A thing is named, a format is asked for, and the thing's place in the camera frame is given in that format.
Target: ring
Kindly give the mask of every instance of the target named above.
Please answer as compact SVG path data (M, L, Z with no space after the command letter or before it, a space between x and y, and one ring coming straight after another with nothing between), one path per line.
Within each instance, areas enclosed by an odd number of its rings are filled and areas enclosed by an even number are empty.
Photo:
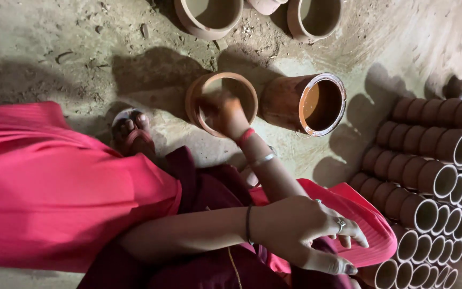
M337 232L337 234L339 234L341 230L343 229L343 227L345 226L345 221L342 218L338 218L336 222L338 223L338 225L340 225L340 229Z

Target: clay floor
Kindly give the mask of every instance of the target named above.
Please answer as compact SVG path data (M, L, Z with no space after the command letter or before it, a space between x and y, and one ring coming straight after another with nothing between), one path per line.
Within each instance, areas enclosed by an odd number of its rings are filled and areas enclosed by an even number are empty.
M187 122L189 84L233 71L260 96L279 75L331 72L348 95L331 134L302 139L261 118L253 123L296 177L330 187L358 170L397 96L432 98L452 74L462 78L462 0L343 2L336 32L313 45L291 38L286 5L272 16L247 7L219 51L182 30L172 0L0 0L0 104L54 100L75 130L102 141L115 111L146 108L159 154L187 145L199 166L239 165L231 141ZM81 277L0 268L0 288L75 288Z

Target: hand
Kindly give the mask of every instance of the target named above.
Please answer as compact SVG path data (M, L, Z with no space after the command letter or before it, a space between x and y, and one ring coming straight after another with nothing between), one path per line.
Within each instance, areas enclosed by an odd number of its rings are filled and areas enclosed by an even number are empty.
M338 218L345 221L339 234ZM357 269L347 259L312 249L312 240L337 234L345 248L351 247L351 238L360 246L369 247L355 221L306 196L292 196L265 207L254 207L249 224L253 242L298 267L334 275L353 275Z
M240 100L227 90L201 98L199 105L212 118L214 127L232 140L250 128Z

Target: black bracelet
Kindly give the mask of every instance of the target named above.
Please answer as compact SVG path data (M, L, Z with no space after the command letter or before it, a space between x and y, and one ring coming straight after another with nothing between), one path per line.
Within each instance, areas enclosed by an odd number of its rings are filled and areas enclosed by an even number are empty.
M245 237L247 238L247 241L249 241L249 244L254 245L254 242L251 241L251 230L249 228L249 217L251 215L252 207L253 207L253 204L250 204L249 207L247 208L247 215L245 216Z

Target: pink garment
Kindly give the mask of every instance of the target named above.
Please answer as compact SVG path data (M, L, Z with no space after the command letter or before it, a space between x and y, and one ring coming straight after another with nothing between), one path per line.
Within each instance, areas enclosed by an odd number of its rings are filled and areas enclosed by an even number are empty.
M0 266L86 272L119 233L180 200L178 180L71 130L55 102L0 106Z
M316 183L298 179L301 186L312 199L320 199L327 207L337 211L345 218L354 220L363 231L369 248L365 249L354 241L352 248L341 246L338 239L332 240L339 256L351 261L356 267L364 267L382 263L390 259L397 249L397 238L382 214L360 194L346 183L339 184L329 190ZM249 191L257 206L269 202L261 188ZM275 272L290 273L290 265L284 259L268 253L268 265Z

